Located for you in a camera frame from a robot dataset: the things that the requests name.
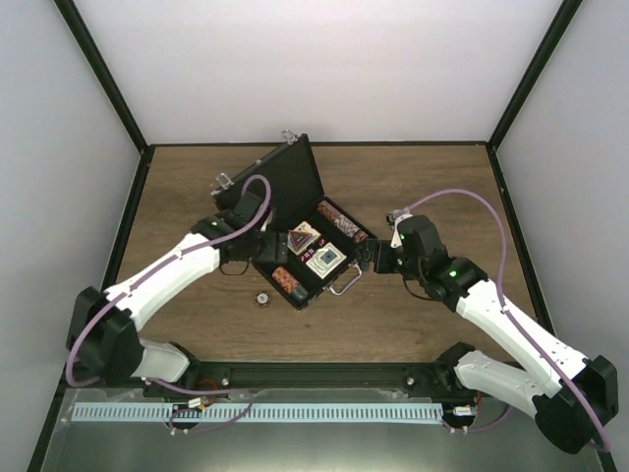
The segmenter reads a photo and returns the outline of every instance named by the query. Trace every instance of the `cable connector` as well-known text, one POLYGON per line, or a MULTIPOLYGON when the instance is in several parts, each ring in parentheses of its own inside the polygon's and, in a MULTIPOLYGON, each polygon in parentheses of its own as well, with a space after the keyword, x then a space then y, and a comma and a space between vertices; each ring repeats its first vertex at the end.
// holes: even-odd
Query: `cable connector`
POLYGON ((206 396, 198 396, 188 400, 188 408, 204 410, 209 404, 209 400, 206 396))
POLYGON ((454 416, 476 416, 477 408, 475 406, 455 406, 452 409, 454 416))

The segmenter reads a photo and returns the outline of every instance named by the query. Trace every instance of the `wooden table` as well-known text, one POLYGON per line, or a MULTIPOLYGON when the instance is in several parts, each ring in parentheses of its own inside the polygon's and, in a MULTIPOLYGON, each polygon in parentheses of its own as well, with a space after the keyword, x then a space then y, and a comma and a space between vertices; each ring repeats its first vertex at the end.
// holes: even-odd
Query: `wooden table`
MULTIPOLYGON (((210 192, 219 172, 236 175, 270 149, 159 147, 118 280, 162 256, 196 221, 216 212, 210 192)), ((487 198, 506 225, 484 147, 315 147, 314 155, 326 194, 382 239, 390 237, 387 212, 453 187, 487 198)), ((422 212, 436 224, 451 255, 468 257, 495 277, 499 235, 482 205, 465 196, 446 196, 422 212)), ((510 235, 508 239, 505 293, 532 314, 510 235)), ((457 341, 509 359, 480 329, 441 304, 409 296, 399 276, 373 273, 344 296, 323 293, 297 313, 254 269, 241 277, 215 272, 163 307, 142 336, 176 341, 203 360, 432 361, 457 341), (262 290, 271 293, 271 303, 263 309, 254 302, 262 290)))

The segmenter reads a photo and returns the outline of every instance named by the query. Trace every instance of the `white cable tray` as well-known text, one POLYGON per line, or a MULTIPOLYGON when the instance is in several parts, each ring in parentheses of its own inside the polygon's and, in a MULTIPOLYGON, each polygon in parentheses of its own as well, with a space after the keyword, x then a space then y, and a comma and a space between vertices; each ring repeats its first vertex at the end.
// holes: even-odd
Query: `white cable tray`
MULTIPOLYGON (((153 423, 171 417, 174 403, 77 402, 73 422, 153 423)), ((243 403, 215 403, 201 412, 183 412, 175 423, 194 419, 221 423, 247 407, 243 403)), ((255 403, 240 423, 404 423, 441 424, 439 403, 255 403)))

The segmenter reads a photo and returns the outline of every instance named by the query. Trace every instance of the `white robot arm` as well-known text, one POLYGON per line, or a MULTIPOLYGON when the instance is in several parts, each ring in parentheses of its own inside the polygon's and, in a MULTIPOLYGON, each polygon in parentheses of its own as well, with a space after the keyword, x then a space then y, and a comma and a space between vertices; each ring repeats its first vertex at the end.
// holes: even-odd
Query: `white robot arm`
POLYGON ((437 360, 449 367, 453 387, 482 391, 522 410, 567 452, 576 453, 595 439, 618 412, 615 367, 602 356, 588 359, 508 299, 502 304, 496 284, 483 270, 468 259, 448 255, 426 216, 401 213, 388 219, 394 229, 391 241, 365 243, 363 262, 373 262, 376 273, 400 273, 418 281, 430 299, 478 326, 521 366, 495 361, 459 343, 437 360), (578 388, 581 399, 564 380, 578 388), (584 398, 590 412, 584 409, 584 398))
POLYGON ((150 378, 194 387, 194 356, 174 343, 142 339, 139 332, 170 299, 223 264, 286 262, 286 234, 265 231, 268 186, 266 191, 264 201, 245 192, 234 209, 202 219, 174 249, 133 277, 103 292, 93 287, 81 292, 67 339, 69 384, 83 386, 72 375, 78 359, 107 384, 150 378))

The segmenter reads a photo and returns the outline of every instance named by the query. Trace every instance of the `stack of poker chips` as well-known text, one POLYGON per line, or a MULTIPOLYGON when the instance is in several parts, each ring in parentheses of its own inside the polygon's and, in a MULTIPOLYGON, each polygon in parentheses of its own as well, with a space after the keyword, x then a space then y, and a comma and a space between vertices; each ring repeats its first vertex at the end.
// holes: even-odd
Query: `stack of poker chips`
POLYGON ((303 301, 308 296, 308 290, 304 288, 304 285, 293 276, 291 272, 284 267, 278 267, 273 272, 273 280, 275 280, 282 290, 288 293, 288 296, 295 300, 297 303, 303 301))
POLYGON ((352 241, 355 243, 360 243, 369 238, 369 235, 365 231, 328 202, 321 202, 318 204, 316 210, 321 213, 325 219, 331 221, 343 234, 352 238, 352 241))

